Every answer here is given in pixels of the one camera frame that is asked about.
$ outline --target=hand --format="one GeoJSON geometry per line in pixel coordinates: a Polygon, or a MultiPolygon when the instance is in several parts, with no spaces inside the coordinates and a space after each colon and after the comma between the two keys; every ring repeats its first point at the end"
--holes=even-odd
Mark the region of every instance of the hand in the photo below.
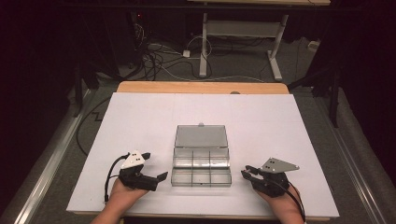
{"type": "Polygon", "coordinates": [[[116,224],[121,216],[134,205],[134,203],[147,194],[145,189],[130,189],[123,186],[117,178],[111,190],[110,198],[103,211],[91,222],[91,224],[116,224]]]}
{"type": "MultiPolygon", "coordinates": [[[[256,192],[268,202],[271,206],[274,214],[279,218],[282,224],[303,224],[303,218],[301,217],[299,204],[296,204],[294,200],[285,193],[282,196],[271,198],[270,196],[256,192]]],[[[294,187],[289,187],[289,192],[299,201],[299,196],[294,187]]]]}

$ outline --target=white table top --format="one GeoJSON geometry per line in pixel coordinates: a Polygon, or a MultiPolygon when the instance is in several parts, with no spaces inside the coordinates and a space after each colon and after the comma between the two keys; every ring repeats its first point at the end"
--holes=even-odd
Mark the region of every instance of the white table top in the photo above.
{"type": "Polygon", "coordinates": [[[67,211],[100,212],[111,164],[136,149],[151,153],[144,175],[169,174],[128,216],[273,218],[268,204],[240,173],[245,165],[260,167],[269,157],[300,166],[287,176],[302,194],[308,220],[339,216],[292,95],[114,93],[67,211]],[[177,125],[200,122],[225,125],[233,178],[230,188],[171,185],[177,125]]]}

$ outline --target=table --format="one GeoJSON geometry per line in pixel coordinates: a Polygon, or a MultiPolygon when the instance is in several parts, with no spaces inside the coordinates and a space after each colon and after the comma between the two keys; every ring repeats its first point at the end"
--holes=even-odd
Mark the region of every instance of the table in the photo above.
{"type": "MultiPolygon", "coordinates": [[[[283,5],[283,6],[328,6],[330,0],[190,0],[193,2],[203,2],[206,5],[211,3],[229,4],[256,4],[256,5],[283,5]]],[[[283,32],[289,15],[283,15],[281,22],[257,22],[257,21],[210,21],[207,13],[204,13],[202,31],[202,50],[200,57],[200,77],[206,77],[207,53],[206,42],[208,35],[233,35],[233,36],[253,36],[253,37],[274,37],[275,44],[272,50],[268,50],[268,60],[271,65],[276,81],[282,80],[279,66],[276,62],[276,54],[282,40],[283,32]]]]}
{"type": "Polygon", "coordinates": [[[151,153],[144,175],[171,172],[177,125],[199,122],[225,125],[232,185],[172,187],[168,176],[127,216],[274,219],[266,202],[240,174],[245,165],[262,166],[271,156],[300,165],[288,178],[302,193],[308,220],[339,216],[294,98],[280,83],[122,82],[113,94],[67,211],[101,211],[106,173],[112,162],[128,151],[151,153]]]}

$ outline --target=dark background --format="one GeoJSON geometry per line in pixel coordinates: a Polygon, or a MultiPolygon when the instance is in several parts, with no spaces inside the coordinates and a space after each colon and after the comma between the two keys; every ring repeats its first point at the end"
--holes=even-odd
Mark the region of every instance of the dark background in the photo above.
{"type": "MultiPolygon", "coordinates": [[[[338,62],[341,86],[351,109],[395,184],[395,4],[387,0],[332,1],[334,7],[367,6],[366,3],[369,7],[358,17],[346,15],[332,22],[315,12],[290,16],[284,37],[287,41],[301,36],[312,40],[321,37],[321,47],[307,75],[315,74],[334,59],[338,62]]],[[[104,18],[98,13],[88,15],[86,22],[96,33],[93,38],[102,43],[100,48],[92,44],[92,35],[87,33],[81,17],[59,9],[54,1],[2,1],[0,10],[3,213],[68,109],[66,95],[74,85],[77,62],[90,61],[117,74],[118,61],[111,57],[112,51],[117,50],[108,46],[111,36],[103,35],[104,18]]],[[[150,31],[181,46],[191,33],[197,35],[202,29],[199,14],[144,15],[143,22],[150,31]],[[170,28],[157,21],[172,24],[174,35],[167,35],[170,28]]],[[[82,65],[89,86],[95,84],[94,69],[91,63],[82,65]]],[[[325,78],[312,85],[331,83],[325,78]]]]}

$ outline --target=transparent plastic box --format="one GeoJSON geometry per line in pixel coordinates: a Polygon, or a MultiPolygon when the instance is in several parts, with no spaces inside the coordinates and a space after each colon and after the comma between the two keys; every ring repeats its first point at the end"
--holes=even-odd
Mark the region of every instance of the transparent plastic box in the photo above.
{"type": "Polygon", "coordinates": [[[231,186],[225,126],[177,126],[171,182],[174,187],[231,186]]]}

